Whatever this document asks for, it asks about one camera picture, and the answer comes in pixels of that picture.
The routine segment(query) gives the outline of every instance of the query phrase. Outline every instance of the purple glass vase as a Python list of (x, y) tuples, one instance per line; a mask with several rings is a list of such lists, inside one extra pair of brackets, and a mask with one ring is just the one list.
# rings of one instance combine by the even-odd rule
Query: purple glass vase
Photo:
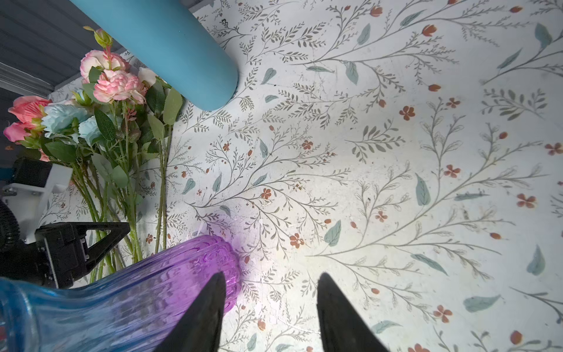
[(0, 352), (151, 351), (219, 271), (227, 312), (240, 292), (239, 258), (216, 236), (196, 237), (81, 288), (0, 278)]

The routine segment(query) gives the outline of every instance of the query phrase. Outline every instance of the teal cylinder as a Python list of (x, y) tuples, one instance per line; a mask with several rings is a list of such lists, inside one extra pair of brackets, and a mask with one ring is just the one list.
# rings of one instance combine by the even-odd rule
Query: teal cylinder
[(227, 104), (235, 63), (179, 0), (71, 0), (202, 110)]

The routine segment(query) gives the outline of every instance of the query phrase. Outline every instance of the pink peony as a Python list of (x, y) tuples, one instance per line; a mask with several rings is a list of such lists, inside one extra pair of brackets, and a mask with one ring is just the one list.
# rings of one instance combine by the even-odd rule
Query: pink peony
[[(82, 75), (83, 83), (90, 83), (88, 75), (92, 67), (102, 67), (109, 70), (108, 55), (104, 51), (92, 50), (80, 61), (80, 75)], [(126, 62), (118, 54), (111, 53), (111, 69), (129, 71), (130, 64)]]
[(17, 119), (23, 123), (32, 123), (32, 119), (43, 117), (43, 113), (39, 106), (46, 106), (52, 100), (41, 98), (40, 96), (20, 96), (14, 100), (14, 107), (9, 108), (8, 112), (17, 116)]
[(94, 86), (94, 97), (104, 103), (132, 98), (138, 104), (145, 103), (146, 88), (139, 78), (125, 71), (104, 70)]
[(32, 130), (34, 127), (35, 125), (31, 123), (14, 122), (4, 129), (4, 135), (10, 142), (17, 143), (17, 141), (23, 141), (27, 136), (31, 135), (31, 133), (25, 130), (26, 128)]

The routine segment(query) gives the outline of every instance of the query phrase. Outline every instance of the printed red flower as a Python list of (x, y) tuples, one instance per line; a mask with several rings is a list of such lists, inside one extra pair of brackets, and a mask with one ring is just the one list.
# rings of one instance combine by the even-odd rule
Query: printed red flower
[(311, 149), (311, 147), (313, 146), (313, 142), (305, 140), (305, 142), (301, 144), (301, 146), (303, 147), (303, 149)]
[(453, 315), (453, 313), (449, 309), (444, 310), (444, 306), (442, 306), (442, 305), (439, 305), (438, 310), (434, 311), (435, 317), (438, 317), (438, 318), (442, 317), (443, 323), (449, 323), (450, 319), (448, 319), (448, 317), (446, 317), (446, 315)]
[(455, 168), (452, 165), (448, 165), (446, 166), (447, 170), (444, 171), (444, 175), (445, 176), (450, 176), (452, 178), (457, 178), (457, 174), (460, 173), (461, 169), (460, 168)]
[(296, 249), (299, 249), (299, 246), (304, 245), (305, 241), (303, 241), (301, 238), (299, 238), (299, 234), (296, 233), (293, 236), (289, 236), (289, 244), (294, 246)]
[(556, 153), (557, 154), (563, 153), (563, 149), (561, 148), (561, 143), (555, 143), (555, 145), (546, 144), (546, 149), (550, 149), (550, 151), (547, 152), (547, 154), (549, 155), (555, 155)]
[(449, 106), (450, 108), (455, 109), (457, 107), (456, 105), (459, 105), (459, 104), (461, 104), (461, 101), (456, 100), (455, 98), (450, 98), (450, 101), (448, 101), (446, 103), (446, 106)]
[(516, 203), (516, 205), (519, 206), (520, 208), (523, 206), (527, 206), (528, 208), (535, 208), (534, 203), (536, 201), (536, 198), (534, 196), (526, 198), (526, 196), (523, 193), (520, 193), (519, 195), (517, 195), (517, 197), (518, 199), (521, 199), (521, 201)]
[(510, 335), (510, 342), (512, 342), (514, 345), (522, 342), (522, 334), (520, 333), (520, 331), (514, 330), (512, 332), (512, 334)]
[(399, 111), (399, 114), (403, 116), (403, 118), (407, 121), (410, 120), (411, 117), (416, 116), (416, 114), (414, 113), (414, 108), (407, 105), (405, 105), (405, 107), (401, 111)]
[(379, 215), (376, 215), (376, 219), (379, 220), (380, 222), (384, 222), (385, 220), (387, 220), (388, 216), (387, 215), (383, 215), (383, 211), (378, 211), (377, 212)]
[(414, 350), (409, 347), (408, 352), (430, 352), (429, 349), (422, 348), (420, 344), (414, 346)]
[(264, 188), (264, 191), (262, 192), (262, 194), (260, 196), (264, 199), (268, 199), (272, 196), (272, 190)]
[(432, 33), (437, 31), (437, 28), (433, 24), (428, 24), (422, 29), (422, 35), (425, 37), (431, 37)]
[(373, 17), (379, 17), (383, 13), (383, 7), (381, 6), (374, 6), (373, 9), (369, 12), (370, 15)]

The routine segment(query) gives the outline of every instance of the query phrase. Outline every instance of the floral print tablecloth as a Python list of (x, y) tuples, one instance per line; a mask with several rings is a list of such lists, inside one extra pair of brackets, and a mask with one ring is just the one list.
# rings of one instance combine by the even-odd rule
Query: floral print tablecloth
[[(194, 15), (240, 81), (175, 125), (168, 242), (209, 233), (240, 254), (221, 350), (321, 351), (324, 271), (391, 351), (561, 349), (560, 0), (215, 0)], [(157, 166), (141, 177), (150, 255)], [(88, 219), (78, 194), (55, 196), (44, 221), (73, 219)]]

